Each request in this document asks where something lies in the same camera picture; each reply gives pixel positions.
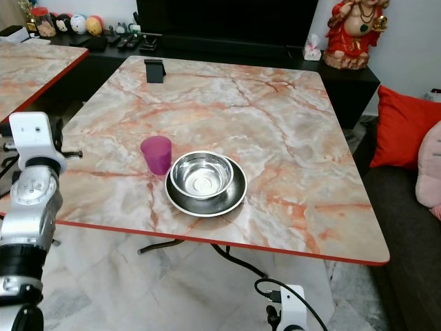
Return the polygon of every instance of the marble floor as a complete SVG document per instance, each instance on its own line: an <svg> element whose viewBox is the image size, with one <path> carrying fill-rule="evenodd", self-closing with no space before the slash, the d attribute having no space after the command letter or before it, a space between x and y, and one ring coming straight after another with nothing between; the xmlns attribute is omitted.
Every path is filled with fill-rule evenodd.
<svg viewBox="0 0 441 331"><path fill-rule="evenodd" d="M63 119L79 106L70 106ZM364 132L360 123L345 130L352 152ZM254 291L256 276L207 244L186 241L139 256L136 250L164 239L66 225L57 226L55 238L62 244L52 247L43 273L46 331L271 330L268 302ZM390 330L366 266L242 248L232 254L303 286L320 315L326 314L320 298L331 291L329 331ZM309 323L311 331L320 329L311 317Z"/></svg>

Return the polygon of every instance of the gray sofa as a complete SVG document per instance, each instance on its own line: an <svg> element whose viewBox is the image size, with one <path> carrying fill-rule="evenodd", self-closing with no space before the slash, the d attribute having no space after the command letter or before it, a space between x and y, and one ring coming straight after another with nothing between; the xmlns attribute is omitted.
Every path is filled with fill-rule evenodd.
<svg viewBox="0 0 441 331"><path fill-rule="evenodd" d="M441 222L415 196L417 172L369 169L371 126L353 157L386 239L391 260L372 272L394 331L441 331Z"/></svg>

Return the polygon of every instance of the stainless steel bowl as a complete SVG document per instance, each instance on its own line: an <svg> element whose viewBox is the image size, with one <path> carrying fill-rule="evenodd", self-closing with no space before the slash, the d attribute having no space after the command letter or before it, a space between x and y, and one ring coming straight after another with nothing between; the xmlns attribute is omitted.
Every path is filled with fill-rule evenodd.
<svg viewBox="0 0 441 331"><path fill-rule="evenodd" d="M172 205L185 214L196 217L215 217L231 212L242 203L247 193L247 177L242 168L231 159L234 176L228 189L211 199L198 200L179 192L172 184L170 172L164 182L165 194Z"/></svg>
<svg viewBox="0 0 441 331"><path fill-rule="evenodd" d="M193 199L221 194L231 185L233 175L233 167L223 155L205 150L184 154L170 170L174 187Z"/></svg>

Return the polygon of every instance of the tv stand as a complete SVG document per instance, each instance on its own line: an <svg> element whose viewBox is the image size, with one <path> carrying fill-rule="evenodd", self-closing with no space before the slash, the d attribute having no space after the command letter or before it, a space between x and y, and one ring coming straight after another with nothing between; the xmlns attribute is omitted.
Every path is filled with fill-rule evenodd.
<svg viewBox="0 0 441 331"><path fill-rule="evenodd" d="M51 38L52 44L68 46L76 35L58 34ZM131 55L187 59L218 63L242 64L273 68L315 71L322 77L327 94L343 128L353 128L380 85L380 81L369 68L357 71L341 71L327 66L323 61L305 61L302 48L287 47L284 57L263 57L264 48L256 48L254 56L201 52L189 49L166 48L159 44L154 52L118 50L108 45L103 52L90 51L80 64L54 84L45 96L58 99L87 101L115 70Z"/></svg>
<svg viewBox="0 0 441 331"><path fill-rule="evenodd" d="M284 59L287 51L283 45L254 43L234 39L164 34L161 38L164 49L187 50L191 52L211 52L216 54L238 55L241 57L260 57Z"/></svg>

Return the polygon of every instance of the table leg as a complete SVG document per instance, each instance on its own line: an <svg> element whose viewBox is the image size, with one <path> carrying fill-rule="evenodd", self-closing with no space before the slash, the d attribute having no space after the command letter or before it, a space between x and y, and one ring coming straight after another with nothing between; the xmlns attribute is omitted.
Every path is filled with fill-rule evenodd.
<svg viewBox="0 0 441 331"><path fill-rule="evenodd" d="M172 241L167 241L166 243L155 243L154 245L149 245L149 246L145 246L144 248L141 248L140 250L138 250L138 254L141 255L144 254L145 252L148 252L149 250L156 250L158 248L175 246L183 242L184 240L175 239Z"/></svg>
<svg viewBox="0 0 441 331"><path fill-rule="evenodd" d="M238 264L238 265L243 266L244 268L247 268L248 270L251 270L252 272L254 272L255 274L257 274L259 277L262 277L262 278L268 278L268 275L267 275L267 274L265 274L263 271L260 271L260 270L259 270L258 268L256 268L254 265L251 265L251 264L249 264L248 262L245 262L245 261L242 261L242 260L240 260L240 259L237 259L236 257L232 257L232 256L229 254L229 250L230 250L230 247L229 247L229 246L226 246L226 247L227 247L227 251L224 252L224 251L219 247L219 245L216 245L216 244L214 244L214 243L212 243L211 245L213 246L214 250L217 251L217 253L219 253L219 255L221 255L223 258L227 259L228 261L231 261L231 262L233 262L233 263L235 263L235 264Z"/></svg>

